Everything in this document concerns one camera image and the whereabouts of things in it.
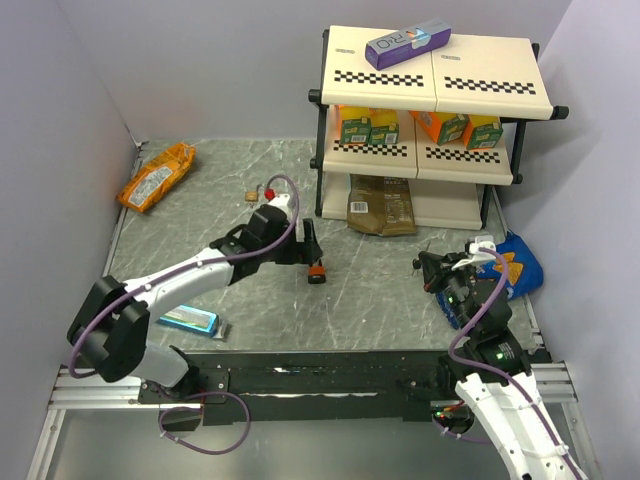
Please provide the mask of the orange black padlock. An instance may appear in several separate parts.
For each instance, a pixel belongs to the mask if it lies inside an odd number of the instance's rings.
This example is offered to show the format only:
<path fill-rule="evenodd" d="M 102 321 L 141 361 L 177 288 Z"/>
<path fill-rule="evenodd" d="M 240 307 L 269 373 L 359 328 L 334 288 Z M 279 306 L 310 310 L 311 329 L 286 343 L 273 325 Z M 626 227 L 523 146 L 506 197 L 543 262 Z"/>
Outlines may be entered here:
<path fill-rule="evenodd" d="M 326 269 L 321 259 L 309 266 L 307 281 L 312 285 L 324 284 L 327 281 Z"/>

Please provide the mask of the brass padlock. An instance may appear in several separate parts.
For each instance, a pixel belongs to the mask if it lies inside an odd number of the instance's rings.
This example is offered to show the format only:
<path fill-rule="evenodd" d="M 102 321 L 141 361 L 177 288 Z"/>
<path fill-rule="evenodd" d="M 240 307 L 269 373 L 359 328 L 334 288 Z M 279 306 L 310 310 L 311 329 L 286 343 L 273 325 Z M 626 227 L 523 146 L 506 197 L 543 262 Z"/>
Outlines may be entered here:
<path fill-rule="evenodd" d="M 248 203 L 258 202 L 261 199 L 261 192 L 263 189 L 264 186 L 262 184 L 258 184 L 255 188 L 247 190 L 244 195 L 244 200 Z"/>

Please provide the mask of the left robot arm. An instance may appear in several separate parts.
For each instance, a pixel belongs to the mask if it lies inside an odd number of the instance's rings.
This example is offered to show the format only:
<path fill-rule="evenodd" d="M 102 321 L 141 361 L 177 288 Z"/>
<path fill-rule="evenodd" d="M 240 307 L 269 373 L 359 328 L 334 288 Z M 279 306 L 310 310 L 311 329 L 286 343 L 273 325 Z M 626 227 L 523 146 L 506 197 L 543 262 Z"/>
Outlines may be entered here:
<path fill-rule="evenodd" d="M 187 401 L 201 387 L 199 368 L 179 348 L 149 340 L 150 324 L 199 295 L 255 274 L 264 263 L 313 267 L 322 255 L 313 220 L 299 220 L 296 211 L 270 202 L 183 262 L 126 282 L 104 276 L 90 288 L 67 332 L 68 371 L 82 378 L 76 363 L 83 361 L 90 375 L 108 383 L 134 376 L 161 386 L 174 401 Z"/>

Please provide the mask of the brown coffee bag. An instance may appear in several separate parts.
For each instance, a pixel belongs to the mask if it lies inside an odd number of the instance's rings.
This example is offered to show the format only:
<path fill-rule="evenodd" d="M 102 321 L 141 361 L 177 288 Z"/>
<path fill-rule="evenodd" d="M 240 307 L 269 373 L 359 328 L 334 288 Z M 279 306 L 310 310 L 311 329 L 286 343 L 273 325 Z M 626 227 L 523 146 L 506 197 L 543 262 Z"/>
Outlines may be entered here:
<path fill-rule="evenodd" d="M 360 233 L 382 237 L 415 234 L 408 180 L 351 174 L 347 225 Z"/>

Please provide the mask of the blue Doritos chip bag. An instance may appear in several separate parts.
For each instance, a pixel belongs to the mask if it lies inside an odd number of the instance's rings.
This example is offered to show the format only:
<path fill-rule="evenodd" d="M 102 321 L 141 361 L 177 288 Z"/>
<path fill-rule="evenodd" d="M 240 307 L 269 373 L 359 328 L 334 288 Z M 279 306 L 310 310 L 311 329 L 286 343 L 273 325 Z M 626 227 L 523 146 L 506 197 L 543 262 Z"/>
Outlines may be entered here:
<path fill-rule="evenodd" d="M 542 266 L 520 236 L 509 231 L 505 240 L 496 245 L 496 251 L 508 264 L 505 292 L 509 301 L 522 297 L 543 284 Z M 489 261 L 475 265 L 473 273 L 477 280 L 497 283 L 503 268 L 498 260 L 490 256 Z M 462 321 L 458 319 L 459 314 L 454 310 L 453 288 L 447 287 L 445 290 L 435 292 L 435 298 L 450 326 L 455 330 L 461 329 Z"/>

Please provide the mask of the green yellow carton left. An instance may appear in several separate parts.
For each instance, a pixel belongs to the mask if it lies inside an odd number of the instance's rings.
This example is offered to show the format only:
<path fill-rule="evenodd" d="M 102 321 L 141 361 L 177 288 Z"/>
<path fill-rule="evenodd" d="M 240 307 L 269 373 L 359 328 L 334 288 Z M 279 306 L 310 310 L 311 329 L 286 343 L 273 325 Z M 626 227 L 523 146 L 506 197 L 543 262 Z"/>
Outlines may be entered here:
<path fill-rule="evenodd" d="M 371 115 L 368 107 L 339 105 L 340 143 L 365 145 L 371 133 Z"/>

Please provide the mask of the green yellow carton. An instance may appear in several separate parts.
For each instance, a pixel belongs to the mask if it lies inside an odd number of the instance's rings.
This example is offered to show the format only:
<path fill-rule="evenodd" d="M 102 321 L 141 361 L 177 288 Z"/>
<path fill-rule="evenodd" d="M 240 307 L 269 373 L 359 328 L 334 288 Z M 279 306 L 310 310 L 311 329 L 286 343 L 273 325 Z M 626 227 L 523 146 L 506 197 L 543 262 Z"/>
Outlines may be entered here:
<path fill-rule="evenodd" d="M 399 136 L 397 111 L 393 109 L 370 108 L 370 145 L 395 145 Z"/>
<path fill-rule="evenodd" d="M 371 115 L 368 107 L 339 105 L 340 143 L 365 145 L 371 133 Z"/>

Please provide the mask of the orange green carton tilted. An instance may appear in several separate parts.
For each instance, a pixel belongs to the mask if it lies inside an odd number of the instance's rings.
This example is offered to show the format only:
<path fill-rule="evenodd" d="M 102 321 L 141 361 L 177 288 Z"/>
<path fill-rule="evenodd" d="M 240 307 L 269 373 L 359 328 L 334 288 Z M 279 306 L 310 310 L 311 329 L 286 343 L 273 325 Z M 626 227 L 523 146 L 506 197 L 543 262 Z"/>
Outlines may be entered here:
<path fill-rule="evenodd" d="M 468 122 L 468 115 L 457 113 L 411 110 L 410 115 L 439 146 L 460 139 Z"/>

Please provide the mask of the green orange carton right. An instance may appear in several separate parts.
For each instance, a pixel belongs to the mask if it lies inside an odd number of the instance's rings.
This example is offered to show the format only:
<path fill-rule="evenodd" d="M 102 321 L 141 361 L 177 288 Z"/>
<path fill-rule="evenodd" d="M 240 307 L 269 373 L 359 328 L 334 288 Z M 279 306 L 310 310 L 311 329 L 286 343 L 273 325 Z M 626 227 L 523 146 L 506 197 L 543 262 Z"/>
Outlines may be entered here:
<path fill-rule="evenodd" d="M 467 150 L 491 149 L 497 145 L 502 135 L 499 117 L 469 115 L 462 140 Z"/>

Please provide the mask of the beige three-tier shelf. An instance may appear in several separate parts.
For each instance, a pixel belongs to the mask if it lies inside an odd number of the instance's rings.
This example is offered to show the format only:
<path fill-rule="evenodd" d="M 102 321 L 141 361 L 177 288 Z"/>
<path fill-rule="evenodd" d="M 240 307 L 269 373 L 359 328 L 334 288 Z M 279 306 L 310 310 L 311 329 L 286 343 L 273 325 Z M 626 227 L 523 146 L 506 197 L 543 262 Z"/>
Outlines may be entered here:
<path fill-rule="evenodd" d="M 550 102 L 526 38 L 454 34 L 383 70 L 367 61 L 369 43 L 399 38 L 338 25 L 323 34 L 320 85 L 308 94 L 318 109 L 315 213 L 343 220 L 355 176 L 396 177 L 416 224 L 481 229 L 493 190 L 522 180 L 527 126 L 569 110 Z"/>

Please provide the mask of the blue snack bar packet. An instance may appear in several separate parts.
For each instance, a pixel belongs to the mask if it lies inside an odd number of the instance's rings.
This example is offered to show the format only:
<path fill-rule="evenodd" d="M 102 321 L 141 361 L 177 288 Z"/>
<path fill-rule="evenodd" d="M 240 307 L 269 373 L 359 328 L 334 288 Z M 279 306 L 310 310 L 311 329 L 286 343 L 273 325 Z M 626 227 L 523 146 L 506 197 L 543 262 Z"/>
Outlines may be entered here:
<path fill-rule="evenodd" d="M 180 305 L 162 315 L 157 324 L 186 331 L 195 335 L 224 340 L 226 338 L 228 324 L 218 314 Z"/>

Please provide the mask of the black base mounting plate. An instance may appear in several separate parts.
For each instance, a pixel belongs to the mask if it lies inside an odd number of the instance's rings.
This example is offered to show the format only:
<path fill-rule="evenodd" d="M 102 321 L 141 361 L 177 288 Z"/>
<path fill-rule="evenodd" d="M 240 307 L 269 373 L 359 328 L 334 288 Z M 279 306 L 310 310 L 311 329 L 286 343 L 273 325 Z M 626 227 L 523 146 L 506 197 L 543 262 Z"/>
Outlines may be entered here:
<path fill-rule="evenodd" d="M 456 394 L 438 384 L 438 350 L 193 352 L 203 400 L 166 398 L 150 383 L 143 405 L 198 408 L 204 425 L 259 421 L 399 418 L 429 422 L 460 412 Z"/>

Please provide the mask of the orange snack bag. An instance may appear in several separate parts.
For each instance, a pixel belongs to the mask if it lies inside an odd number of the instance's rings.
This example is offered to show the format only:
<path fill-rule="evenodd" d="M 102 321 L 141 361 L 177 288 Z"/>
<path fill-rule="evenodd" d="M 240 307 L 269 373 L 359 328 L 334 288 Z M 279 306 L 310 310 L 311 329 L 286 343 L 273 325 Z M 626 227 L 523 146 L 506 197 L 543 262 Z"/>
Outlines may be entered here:
<path fill-rule="evenodd" d="M 195 156 L 196 148 L 184 142 L 169 147 L 143 165 L 116 199 L 126 208 L 146 212 L 183 178 Z"/>

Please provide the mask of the purple rectangular box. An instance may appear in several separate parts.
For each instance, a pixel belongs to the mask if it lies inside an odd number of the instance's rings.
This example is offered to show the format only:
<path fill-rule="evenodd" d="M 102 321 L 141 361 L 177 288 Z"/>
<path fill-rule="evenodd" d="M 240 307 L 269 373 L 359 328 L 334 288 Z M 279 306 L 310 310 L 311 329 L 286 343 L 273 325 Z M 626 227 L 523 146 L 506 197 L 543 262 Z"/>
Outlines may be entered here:
<path fill-rule="evenodd" d="M 365 59 L 381 71 L 448 44 L 452 28 L 440 18 L 396 30 L 367 42 Z"/>

